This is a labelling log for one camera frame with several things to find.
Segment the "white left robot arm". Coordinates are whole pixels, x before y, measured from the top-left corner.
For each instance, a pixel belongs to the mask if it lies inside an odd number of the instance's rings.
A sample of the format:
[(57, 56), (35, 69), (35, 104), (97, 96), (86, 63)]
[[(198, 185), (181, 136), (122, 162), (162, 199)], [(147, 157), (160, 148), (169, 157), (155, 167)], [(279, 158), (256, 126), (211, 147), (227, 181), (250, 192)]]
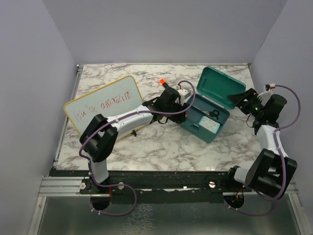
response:
[(112, 117), (95, 115), (79, 139), (83, 150), (88, 153), (90, 174), (94, 177), (92, 189), (97, 193), (107, 190), (107, 158), (118, 138), (138, 127), (154, 122), (161, 123), (163, 118), (181, 124), (186, 120), (185, 109), (188, 104), (185, 101), (189, 96), (190, 92), (186, 89), (175, 90), (167, 87), (160, 96), (145, 101), (124, 114)]

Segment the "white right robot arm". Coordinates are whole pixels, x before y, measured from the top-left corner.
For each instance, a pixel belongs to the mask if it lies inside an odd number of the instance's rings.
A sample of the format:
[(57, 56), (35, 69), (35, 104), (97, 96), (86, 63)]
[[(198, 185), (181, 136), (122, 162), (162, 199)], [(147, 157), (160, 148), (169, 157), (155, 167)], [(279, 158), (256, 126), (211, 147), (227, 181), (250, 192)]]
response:
[(252, 127), (259, 139), (261, 152), (249, 169), (237, 165), (232, 167), (224, 185), (229, 191), (244, 186), (278, 200), (285, 193), (297, 169), (297, 162), (284, 151), (280, 141), (281, 127), (277, 123), (287, 100), (279, 94), (272, 94), (270, 90), (265, 93), (269, 94), (265, 105), (262, 104), (261, 95), (254, 89), (227, 97), (244, 114), (254, 117)]

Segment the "blue divided tray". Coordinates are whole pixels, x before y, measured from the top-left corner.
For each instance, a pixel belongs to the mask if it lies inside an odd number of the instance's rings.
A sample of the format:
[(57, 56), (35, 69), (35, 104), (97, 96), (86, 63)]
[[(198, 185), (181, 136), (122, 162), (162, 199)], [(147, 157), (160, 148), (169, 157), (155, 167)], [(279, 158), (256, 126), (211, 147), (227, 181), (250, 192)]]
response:
[(187, 111), (187, 119), (191, 121), (191, 127), (194, 130), (199, 130), (200, 127), (205, 131), (213, 134), (218, 134), (228, 120), (230, 113), (217, 107), (208, 107), (201, 110), (198, 107), (192, 106)]

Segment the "black handled scissors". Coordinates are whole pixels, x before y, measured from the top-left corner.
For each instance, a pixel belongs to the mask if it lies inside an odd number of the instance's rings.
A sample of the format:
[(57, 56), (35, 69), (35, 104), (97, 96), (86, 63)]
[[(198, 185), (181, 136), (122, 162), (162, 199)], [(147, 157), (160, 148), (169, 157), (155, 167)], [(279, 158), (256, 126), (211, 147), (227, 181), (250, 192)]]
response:
[(220, 112), (218, 110), (213, 110), (213, 111), (205, 111), (206, 114), (209, 116), (215, 118), (216, 120), (219, 119)]

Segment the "teal medicine box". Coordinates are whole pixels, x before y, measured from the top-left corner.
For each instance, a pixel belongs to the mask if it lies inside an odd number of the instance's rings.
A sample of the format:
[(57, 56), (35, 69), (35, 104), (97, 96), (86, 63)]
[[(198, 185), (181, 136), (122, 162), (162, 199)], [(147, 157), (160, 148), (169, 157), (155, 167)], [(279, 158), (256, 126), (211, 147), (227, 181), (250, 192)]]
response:
[[(213, 106), (229, 111), (234, 109), (235, 105), (231, 103), (227, 96), (245, 92), (246, 85), (213, 67), (206, 67), (202, 71), (196, 89), (198, 93), (192, 106), (201, 110)], [(199, 130), (194, 130), (191, 127), (191, 121), (188, 120), (181, 123), (180, 126), (206, 143), (213, 142), (218, 135), (207, 132), (202, 127)]]

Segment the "white dressing packet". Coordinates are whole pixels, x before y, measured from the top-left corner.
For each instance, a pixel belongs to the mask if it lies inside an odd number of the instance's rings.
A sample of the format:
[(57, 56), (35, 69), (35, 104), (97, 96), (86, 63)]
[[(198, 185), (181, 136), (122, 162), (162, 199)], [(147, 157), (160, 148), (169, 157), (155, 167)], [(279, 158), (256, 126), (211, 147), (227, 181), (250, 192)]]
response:
[(217, 121), (214, 121), (206, 116), (203, 116), (200, 120), (200, 125), (207, 129), (208, 131), (216, 134), (220, 128), (220, 123), (218, 123)]

